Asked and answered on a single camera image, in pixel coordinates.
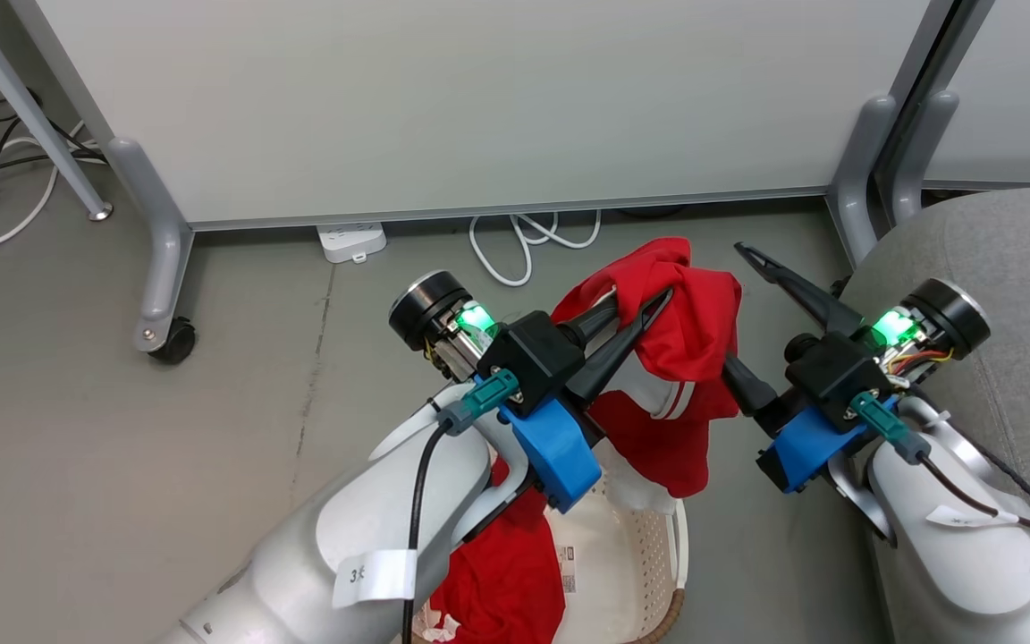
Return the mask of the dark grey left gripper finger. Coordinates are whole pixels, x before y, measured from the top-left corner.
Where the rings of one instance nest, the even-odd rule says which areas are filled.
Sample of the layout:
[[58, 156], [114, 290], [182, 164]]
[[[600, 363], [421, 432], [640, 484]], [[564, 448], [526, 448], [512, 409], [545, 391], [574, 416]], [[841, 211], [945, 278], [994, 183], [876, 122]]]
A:
[[[616, 290], [611, 290], [603, 298], [616, 298]], [[637, 342], [654, 325], [673, 298], [672, 289], [661, 292], [640, 306], [636, 317], [626, 326], [621, 326], [618, 310], [618, 325], [612, 337], [606, 339], [593, 353], [585, 357], [583, 367], [566, 383], [566, 396], [573, 403], [587, 408], [596, 400], [617, 374], [629, 355], [636, 351]]]
[[603, 298], [574, 318], [555, 325], [556, 352], [584, 352], [593, 339], [606, 329], [616, 329], [618, 304], [616, 298]]

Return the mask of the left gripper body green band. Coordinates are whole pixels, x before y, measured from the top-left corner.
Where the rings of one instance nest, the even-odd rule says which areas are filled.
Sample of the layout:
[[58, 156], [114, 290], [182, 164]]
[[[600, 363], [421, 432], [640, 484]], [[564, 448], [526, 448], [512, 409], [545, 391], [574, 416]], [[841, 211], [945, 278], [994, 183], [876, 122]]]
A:
[[450, 272], [422, 275], [396, 299], [388, 325], [454, 383], [470, 382], [497, 334], [497, 323]]

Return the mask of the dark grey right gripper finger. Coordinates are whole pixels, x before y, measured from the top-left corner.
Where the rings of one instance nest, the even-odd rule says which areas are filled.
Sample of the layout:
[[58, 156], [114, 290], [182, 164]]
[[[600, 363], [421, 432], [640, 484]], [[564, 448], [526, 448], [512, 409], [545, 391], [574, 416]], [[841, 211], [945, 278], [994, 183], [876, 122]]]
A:
[[814, 283], [785, 267], [772, 257], [745, 243], [733, 244], [733, 249], [757, 272], [762, 280], [783, 290], [803, 309], [825, 333], [853, 335], [864, 325], [858, 311], [851, 309], [833, 294], [817, 289]]
[[781, 421], [788, 403], [772, 387], [753, 374], [735, 353], [727, 353], [721, 370], [722, 382], [744, 416], [755, 421]]

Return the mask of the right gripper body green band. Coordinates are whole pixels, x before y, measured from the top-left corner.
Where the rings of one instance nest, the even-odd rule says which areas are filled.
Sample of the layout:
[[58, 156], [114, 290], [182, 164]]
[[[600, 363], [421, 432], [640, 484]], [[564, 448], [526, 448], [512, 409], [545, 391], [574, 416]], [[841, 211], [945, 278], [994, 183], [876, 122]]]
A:
[[883, 340], [876, 363], [892, 380], [923, 383], [945, 363], [961, 361], [991, 337], [984, 309], [968, 293], [928, 278], [872, 326]]

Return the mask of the red and white garment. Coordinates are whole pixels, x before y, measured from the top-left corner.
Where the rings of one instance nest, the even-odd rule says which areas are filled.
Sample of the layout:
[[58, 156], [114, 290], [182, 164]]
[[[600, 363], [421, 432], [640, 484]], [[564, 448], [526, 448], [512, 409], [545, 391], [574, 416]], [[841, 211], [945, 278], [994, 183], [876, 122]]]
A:
[[[551, 317], [568, 323], [596, 304], [636, 321], [671, 291], [666, 309], [590, 407], [608, 440], [596, 450], [605, 500], [621, 513], [673, 516], [708, 480], [710, 423], [737, 404], [721, 367], [739, 343], [741, 289], [732, 274], [692, 267], [687, 238], [657, 238], [569, 290]], [[424, 639], [451, 644], [553, 644], [571, 576], [546, 497], [520, 495], [452, 556], [430, 599]]]

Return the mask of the cream laundry basket brown rim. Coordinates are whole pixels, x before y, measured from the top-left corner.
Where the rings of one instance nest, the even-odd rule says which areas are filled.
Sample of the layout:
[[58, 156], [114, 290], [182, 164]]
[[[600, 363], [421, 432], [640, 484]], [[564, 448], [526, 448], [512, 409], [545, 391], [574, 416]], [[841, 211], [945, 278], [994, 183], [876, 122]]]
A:
[[689, 572], [684, 505], [630, 509], [636, 471], [611, 445], [595, 455], [600, 480], [568, 513], [519, 502], [455, 551], [412, 644], [661, 644]]

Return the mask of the grey upholstered sofa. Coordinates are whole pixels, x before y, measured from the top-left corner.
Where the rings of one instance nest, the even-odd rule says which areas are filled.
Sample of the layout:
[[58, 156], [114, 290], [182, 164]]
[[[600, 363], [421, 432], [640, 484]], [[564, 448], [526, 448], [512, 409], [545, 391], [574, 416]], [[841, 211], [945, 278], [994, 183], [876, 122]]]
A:
[[[965, 436], [1030, 484], [1030, 189], [950, 199], [896, 225], [855, 270], [845, 301], [878, 318], [928, 278], [955, 284], [984, 309], [991, 337], [926, 382]], [[894, 555], [874, 542], [896, 644], [939, 644], [913, 614]]]

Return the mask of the white power strip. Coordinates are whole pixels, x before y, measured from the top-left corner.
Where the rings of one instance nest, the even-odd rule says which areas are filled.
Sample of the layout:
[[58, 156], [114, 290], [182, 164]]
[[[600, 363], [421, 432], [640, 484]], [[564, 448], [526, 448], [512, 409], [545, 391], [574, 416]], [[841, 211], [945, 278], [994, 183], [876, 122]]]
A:
[[316, 233], [331, 264], [360, 264], [387, 246], [387, 235], [380, 223], [318, 225]]

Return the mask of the large white partition panel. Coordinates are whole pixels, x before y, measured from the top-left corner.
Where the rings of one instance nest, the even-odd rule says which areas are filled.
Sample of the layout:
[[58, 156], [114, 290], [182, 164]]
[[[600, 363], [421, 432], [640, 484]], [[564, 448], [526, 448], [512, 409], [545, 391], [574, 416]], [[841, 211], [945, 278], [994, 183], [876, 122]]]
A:
[[826, 187], [931, 0], [33, 0], [185, 219]]

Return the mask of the small white partition panel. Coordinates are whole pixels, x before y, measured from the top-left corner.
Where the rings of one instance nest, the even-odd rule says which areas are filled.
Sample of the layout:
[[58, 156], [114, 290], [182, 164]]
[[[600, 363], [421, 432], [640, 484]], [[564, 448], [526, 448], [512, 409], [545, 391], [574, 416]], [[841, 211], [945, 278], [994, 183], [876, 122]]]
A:
[[948, 87], [958, 107], [928, 183], [1030, 184], [1030, 0], [993, 0]]

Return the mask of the black caster wheel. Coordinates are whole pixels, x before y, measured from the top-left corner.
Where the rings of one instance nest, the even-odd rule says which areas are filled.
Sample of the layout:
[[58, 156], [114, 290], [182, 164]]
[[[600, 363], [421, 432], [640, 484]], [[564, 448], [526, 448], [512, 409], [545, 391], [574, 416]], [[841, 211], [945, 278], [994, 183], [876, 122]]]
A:
[[176, 366], [181, 364], [192, 354], [198, 340], [196, 327], [191, 319], [176, 317], [172, 319], [171, 326], [163, 345], [148, 352], [154, 362], [166, 364], [166, 366]]

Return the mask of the white paper tag printed number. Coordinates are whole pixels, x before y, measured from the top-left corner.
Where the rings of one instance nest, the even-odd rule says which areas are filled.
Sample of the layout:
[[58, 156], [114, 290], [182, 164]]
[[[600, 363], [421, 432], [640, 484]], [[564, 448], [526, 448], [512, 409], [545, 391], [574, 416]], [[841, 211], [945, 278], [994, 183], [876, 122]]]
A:
[[383, 549], [342, 560], [336, 570], [332, 608], [340, 610], [363, 602], [414, 600], [418, 551]]

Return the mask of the grey partition leg with caster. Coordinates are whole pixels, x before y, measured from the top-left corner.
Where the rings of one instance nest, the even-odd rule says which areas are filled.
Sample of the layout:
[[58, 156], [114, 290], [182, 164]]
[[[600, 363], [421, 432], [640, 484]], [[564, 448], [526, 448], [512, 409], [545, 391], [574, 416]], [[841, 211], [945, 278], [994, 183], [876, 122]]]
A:
[[135, 347], [148, 355], [163, 345], [177, 317], [195, 233], [138, 142], [115, 136], [104, 150], [148, 228], [148, 273], [134, 335]]

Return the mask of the grey metal table leg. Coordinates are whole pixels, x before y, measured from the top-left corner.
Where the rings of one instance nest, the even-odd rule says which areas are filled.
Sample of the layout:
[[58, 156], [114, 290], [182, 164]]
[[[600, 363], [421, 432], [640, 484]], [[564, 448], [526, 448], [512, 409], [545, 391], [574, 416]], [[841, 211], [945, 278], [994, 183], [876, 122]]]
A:
[[89, 212], [89, 219], [98, 223], [106, 221], [112, 213], [112, 207], [101, 199], [93, 184], [85, 178], [79, 163], [68, 148], [68, 141], [55, 130], [46, 118], [44, 111], [38, 106], [36, 99], [26, 89], [11, 62], [7, 60], [0, 48], [0, 93], [21, 123], [24, 123], [30, 134], [39, 142], [39, 146], [52, 160], [54, 167], [60, 172], [61, 178], [68, 181], [75, 196], [81, 200]]

